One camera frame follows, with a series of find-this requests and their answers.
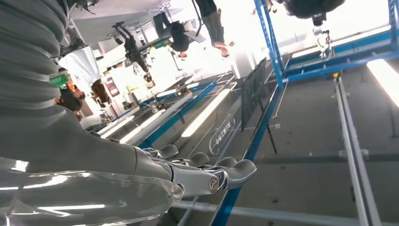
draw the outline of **black shirt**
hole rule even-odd
[[[73,96],[72,90],[67,87],[61,90],[61,100],[58,105],[68,108],[71,111],[79,111],[82,108],[82,101]]]
[[[184,34],[184,26],[179,22],[174,22],[170,25],[170,34],[173,38],[173,44],[170,47],[174,51],[184,52],[188,49],[190,40],[187,35]]]

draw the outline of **ceiling light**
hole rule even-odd
[[[199,82],[196,82],[196,83],[188,85],[187,88],[191,89],[191,88],[194,88],[194,87],[198,86],[199,84],[200,84]]]
[[[187,85],[187,84],[192,83],[192,81],[194,81],[194,75],[191,78],[189,78],[187,81],[185,81],[184,83]]]
[[[368,62],[367,67],[392,101],[399,107],[399,74],[382,59]]]
[[[182,137],[191,136],[201,124],[209,117],[209,115],[217,108],[217,106],[224,100],[229,94],[230,89],[222,90],[219,95],[199,114],[199,116],[189,125],[189,127],[183,132]]]
[[[131,138],[133,138],[137,133],[139,133],[141,130],[143,130],[146,126],[148,126],[152,121],[154,121],[156,118],[158,118],[164,112],[165,112],[165,109],[162,109],[159,112],[152,115],[149,119],[147,119],[145,122],[143,122],[140,126],[138,126],[134,130],[132,130],[130,133],[128,133],[126,136],[124,136],[119,141],[119,143],[126,144],[126,142],[128,142]]]
[[[101,135],[101,138],[107,138],[110,135],[112,135],[114,132],[116,132],[117,130],[119,130],[122,126],[126,125],[127,123],[131,122],[134,119],[134,115],[129,116],[127,118],[125,118],[121,123],[119,123],[118,125],[116,125],[115,127],[113,127],[112,129],[110,129],[108,132],[104,133],[103,135]]]
[[[176,89],[171,89],[171,90],[168,90],[168,91],[165,91],[165,92],[162,92],[162,93],[158,93],[157,94],[157,97],[163,97],[163,96],[166,96],[166,95],[169,95],[169,94],[172,94],[172,93],[176,93]]]

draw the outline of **gray pipe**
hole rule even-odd
[[[173,205],[173,207],[180,209],[192,209],[203,212],[215,212],[217,209],[217,205],[214,204],[202,203],[202,202],[193,203],[188,201],[180,201],[175,205]],[[238,216],[253,217],[253,218],[300,222],[311,225],[359,226],[359,220],[353,218],[332,217],[332,216],[323,216],[323,215],[306,214],[306,213],[293,213],[293,212],[284,212],[277,210],[262,210],[262,209],[253,209],[253,208],[244,208],[244,207],[233,207],[233,209],[231,210],[231,214]],[[397,223],[384,223],[383,225],[399,226],[399,224]]]

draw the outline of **sign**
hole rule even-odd
[[[219,126],[215,134],[209,141],[209,151],[213,155],[219,154],[219,152],[226,145],[230,135],[233,133],[235,128],[235,119],[232,115],[228,115],[227,118]]]

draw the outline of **blue metal beam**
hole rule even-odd
[[[212,91],[217,85],[216,81],[211,82],[208,86],[194,97],[190,103],[176,111],[175,114],[170,117],[165,123],[159,126],[153,131],[140,145],[140,148],[147,148],[149,144],[153,144],[158,138],[160,138],[168,129],[170,129],[176,122],[180,120],[181,115],[185,115],[190,109],[192,109],[200,100],[202,100],[210,91]]]
[[[334,52],[336,54],[340,54],[349,50],[355,50],[357,48],[361,48],[367,45],[371,45],[371,44],[375,44],[384,40],[389,40],[391,38],[391,32],[390,31],[386,31],[386,32],[382,32],[380,34],[376,34],[373,36],[369,36],[360,40],[356,40],[354,42],[349,42],[349,43],[345,43],[339,46],[335,46],[333,47]],[[297,58],[292,58],[290,59],[288,65],[287,65],[287,69],[289,69],[290,67],[297,65],[297,64],[303,64],[305,62],[308,61],[313,61],[313,60],[317,60],[320,59],[320,51],[311,53],[311,54],[307,54],[305,56],[301,56],[301,57],[297,57]]]
[[[371,57],[374,54],[380,54],[385,52],[392,52],[391,45],[379,46],[367,50],[363,50],[360,52],[351,52],[347,54],[342,54],[341,56],[336,56],[334,58],[330,58],[328,60],[320,60],[313,64],[309,64],[303,67],[293,68],[286,70],[286,75],[289,78],[290,76],[300,75],[308,72],[313,72],[315,70],[323,70],[331,66],[341,65],[341,64],[350,64],[353,61],[361,60],[363,58]]]
[[[251,161],[254,159],[256,152],[258,151],[259,145],[262,141],[263,135],[267,130],[267,125],[269,124],[270,118],[274,112],[274,109],[276,108],[281,90],[282,89],[280,89],[279,86],[276,86],[270,98],[269,104],[267,105],[266,111],[264,111],[261,116],[261,122],[259,123],[252,142],[244,155],[244,159],[249,159]],[[231,214],[231,210],[234,207],[240,191],[241,188],[236,188],[227,192],[222,204],[220,205],[219,211],[217,212],[216,217],[212,222],[212,226],[226,225],[227,220]]]
[[[397,30],[396,26],[396,17],[395,17],[395,1],[396,0],[388,0],[388,14],[389,14],[389,24],[391,25],[391,42],[398,43],[398,33],[395,32]]]
[[[325,69],[315,69],[313,71],[308,71],[303,74],[300,73],[297,75],[290,76],[287,79],[288,79],[288,81],[298,81],[298,80],[302,80],[302,79],[308,79],[311,77],[315,77],[318,75],[323,75],[323,74],[327,74],[327,73],[335,73],[340,70],[345,70],[345,69],[365,65],[372,60],[393,59],[393,58],[398,58],[398,57],[399,57],[399,51],[383,52],[380,54],[372,55],[367,58],[360,58],[355,61],[350,61],[349,63],[348,62],[338,62],[337,64],[326,67]]]
[[[281,72],[280,72],[279,66],[278,66],[277,61],[276,61],[276,57],[274,55],[273,46],[272,46],[272,44],[270,42],[270,39],[269,39],[266,23],[264,22],[264,18],[263,18],[263,15],[262,15],[261,3],[260,3],[260,0],[254,0],[254,1],[255,1],[255,6],[256,6],[256,11],[258,12],[259,20],[261,22],[264,38],[266,40],[266,45],[267,45],[267,48],[269,48],[271,63],[273,65],[274,72],[276,74],[277,83],[278,83],[280,89],[282,89],[283,86],[284,86],[283,85],[283,79],[282,79],[282,76],[281,76]]]
[[[269,10],[267,8],[266,0],[262,0],[262,5],[263,5],[263,10],[264,10],[264,13],[265,13],[265,16],[266,16],[267,25],[268,25],[269,31],[270,31],[269,34],[270,34],[271,44],[272,44],[273,49],[274,49],[274,54],[276,56],[276,60],[278,61],[277,65],[279,66],[280,71],[281,71],[281,73],[283,75],[285,66],[283,65],[283,58],[281,57],[281,54],[280,54],[279,44],[277,43],[276,35],[275,35],[274,29],[273,29],[273,24],[271,23],[271,17],[270,17]]]

